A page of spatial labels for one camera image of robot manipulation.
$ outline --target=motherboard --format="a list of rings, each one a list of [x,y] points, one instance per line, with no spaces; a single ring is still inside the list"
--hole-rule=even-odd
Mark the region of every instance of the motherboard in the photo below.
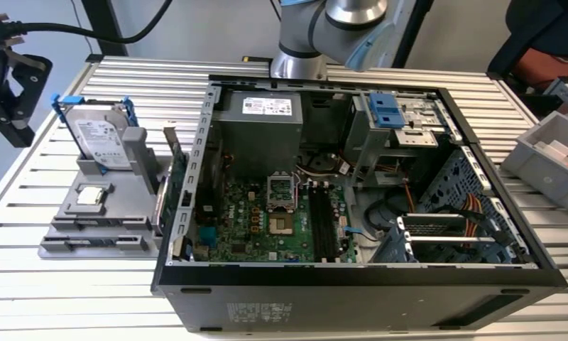
[[[287,174],[228,181],[219,223],[200,226],[195,260],[355,262],[343,189],[314,185]]]

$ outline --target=ram slot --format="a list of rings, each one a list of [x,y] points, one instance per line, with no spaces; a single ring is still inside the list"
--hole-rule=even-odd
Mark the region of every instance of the ram slot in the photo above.
[[[315,261],[322,262],[326,259],[328,262],[332,262],[335,261],[338,252],[328,189],[322,187],[310,188],[308,197]]]

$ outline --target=hard drive label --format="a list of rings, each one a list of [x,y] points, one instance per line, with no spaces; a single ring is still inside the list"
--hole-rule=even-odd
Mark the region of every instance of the hard drive label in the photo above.
[[[76,124],[95,161],[107,168],[127,166],[129,160],[125,157],[123,142],[113,124],[89,119],[79,119]]]

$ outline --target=blue drive bracket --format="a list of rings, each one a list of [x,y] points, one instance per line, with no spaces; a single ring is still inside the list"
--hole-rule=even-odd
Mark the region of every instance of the blue drive bracket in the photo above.
[[[403,128],[407,120],[392,94],[370,94],[368,106],[375,116],[375,126],[379,128]]]
[[[136,113],[135,113],[135,104],[132,103],[132,100],[129,99],[128,96],[124,96],[123,104],[125,107],[125,113],[128,114],[131,126],[139,126],[139,121],[136,119]]]
[[[80,145],[80,142],[77,141],[76,136],[73,135],[72,127],[69,125],[69,122],[65,119],[65,113],[64,113],[64,110],[61,108],[61,105],[67,106],[67,105],[83,104],[84,103],[84,97],[81,97],[81,96],[65,96],[64,100],[61,102],[59,102],[59,99],[60,99],[59,94],[53,94],[51,96],[51,106],[53,107],[55,112],[57,113],[59,120],[61,121],[61,123],[65,124],[67,130],[69,131],[69,134],[72,134],[73,142],[76,143],[77,149],[80,150],[80,158],[83,160],[85,160],[87,156],[84,155],[83,146]]]

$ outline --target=green circuit board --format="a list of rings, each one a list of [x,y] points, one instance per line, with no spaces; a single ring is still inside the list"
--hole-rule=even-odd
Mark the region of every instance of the green circuit board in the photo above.
[[[346,216],[343,190],[330,191],[335,240],[338,249],[342,240],[336,238],[339,217]],[[307,189],[299,190],[298,208],[292,214],[267,212],[267,180],[231,181],[225,186],[221,205],[217,243],[215,248],[195,248],[195,258],[212,262],[278,261],[294,263],[315,262],[312,223]],[[352,237],[347,237],[348,250],[342,252],[342,262],[355,262]]]

